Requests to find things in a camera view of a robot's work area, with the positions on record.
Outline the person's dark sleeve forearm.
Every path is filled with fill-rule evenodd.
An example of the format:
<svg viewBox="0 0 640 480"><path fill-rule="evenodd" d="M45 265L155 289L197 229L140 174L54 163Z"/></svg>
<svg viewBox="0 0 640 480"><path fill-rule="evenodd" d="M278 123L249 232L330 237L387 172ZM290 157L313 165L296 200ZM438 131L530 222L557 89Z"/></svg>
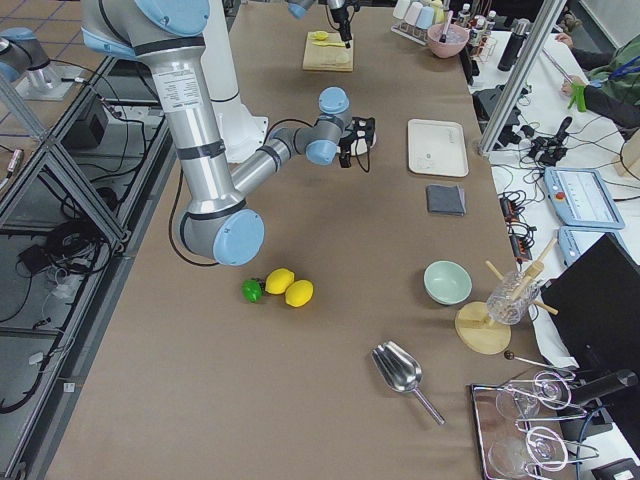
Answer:
<svg viewBox="0 0 640 480"><path fill-rule="evenodd" d="M604 116L619 127L637 129L639 127L639 87L625 89L622 99L604 92L604 88L586 86L584 89L586 108Z"/></svg>

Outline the person's hand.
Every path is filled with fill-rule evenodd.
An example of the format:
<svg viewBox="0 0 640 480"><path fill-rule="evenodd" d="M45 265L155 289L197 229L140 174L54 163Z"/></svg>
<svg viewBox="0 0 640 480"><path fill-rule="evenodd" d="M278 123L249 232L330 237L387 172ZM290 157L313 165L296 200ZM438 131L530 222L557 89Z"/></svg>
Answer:
<svg viewBox="0 0 640 480"><path fill-rule="evenodd" d="M561 92L569 98L580 99L584 97L585 87L586 83L579 76L570 76L563 81Z"/></svg>

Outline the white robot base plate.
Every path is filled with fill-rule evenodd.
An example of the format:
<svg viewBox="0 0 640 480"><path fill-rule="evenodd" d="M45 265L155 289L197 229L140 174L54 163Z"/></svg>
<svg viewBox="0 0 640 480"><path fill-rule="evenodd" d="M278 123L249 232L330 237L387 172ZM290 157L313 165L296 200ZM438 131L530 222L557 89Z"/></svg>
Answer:
<svg viewBox="0 0 640 480"><path fill-rule="evenodd" d="M243 163L264 144L267 117L252 115L239 98L214 102L213 109L229 164Z"/></svg>

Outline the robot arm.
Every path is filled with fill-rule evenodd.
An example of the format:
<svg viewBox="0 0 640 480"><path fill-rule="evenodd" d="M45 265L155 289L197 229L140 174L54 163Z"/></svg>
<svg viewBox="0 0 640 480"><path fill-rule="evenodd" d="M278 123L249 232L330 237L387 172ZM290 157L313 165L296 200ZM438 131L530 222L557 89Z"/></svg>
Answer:
<svg viewBox="0 0 640 480"><path fill-rule="evenodd" d="M288 11L297 19L301 19L314 4L312 0L288 0ZM339 33L342 42L347 49L351 48L352 32L351 21L356 12L360 10L358 0L327 0L326 7L329 19L334 29Z"/></svg>
<svg viewBox="0 0 640 480"><path fill-rule="evenodd" d="M201 58L211 25L208 1L85 1L86 46L146 65L167 118L191 201L177 231L191 253L222 265L252 260L264 241L260 215L246 197L288 160L306 156L328 165L352 124L350 102L339 87L319 97L320 114L307 128L280 128L231 169L218 129Z"/></svg>

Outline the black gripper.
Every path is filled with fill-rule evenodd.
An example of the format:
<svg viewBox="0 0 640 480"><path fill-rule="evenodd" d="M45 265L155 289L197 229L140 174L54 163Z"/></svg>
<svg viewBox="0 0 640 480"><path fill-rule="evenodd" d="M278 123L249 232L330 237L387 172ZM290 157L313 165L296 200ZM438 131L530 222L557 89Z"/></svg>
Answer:
<svg viewBox="0 0 640 480"><path fill-rule="evenodd" d="M354 13L360 10L360 2L358 0L328 0L327 6L331 13L332 20L338 24L338 32L341 40L347 49L351 48L351 15L349 9Z"/></svg>
<svg viewBox="0 0 640 480"><path fill-rule="evenodd" d="M351 167L351 146L356 141L356 133L346 132L338 143L338 160L342 168Z"/></svg>

